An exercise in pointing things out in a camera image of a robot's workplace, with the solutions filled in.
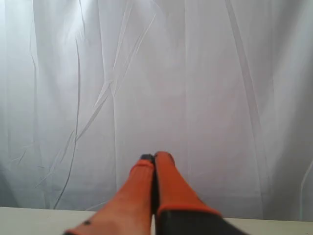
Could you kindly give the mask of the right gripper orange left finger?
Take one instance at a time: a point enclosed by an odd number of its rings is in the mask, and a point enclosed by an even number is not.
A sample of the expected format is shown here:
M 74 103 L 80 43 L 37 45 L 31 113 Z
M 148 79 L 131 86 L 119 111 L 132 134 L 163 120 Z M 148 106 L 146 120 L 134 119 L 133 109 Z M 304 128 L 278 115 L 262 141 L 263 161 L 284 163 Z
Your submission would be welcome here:
M 115 196 L 66 235 L 150 235 L 154 157 L 142 155 Z

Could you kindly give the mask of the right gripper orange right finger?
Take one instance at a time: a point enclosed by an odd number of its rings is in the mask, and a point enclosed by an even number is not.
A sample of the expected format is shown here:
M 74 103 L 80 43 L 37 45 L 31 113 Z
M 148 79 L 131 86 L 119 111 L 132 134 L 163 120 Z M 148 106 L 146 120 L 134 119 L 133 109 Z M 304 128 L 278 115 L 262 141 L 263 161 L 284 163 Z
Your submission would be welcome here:
M 155 155 L 158 186 L 157 235 L 243 235 L 245 232 L 224 220 L 207 206 L 187 184 L 172 155 Z

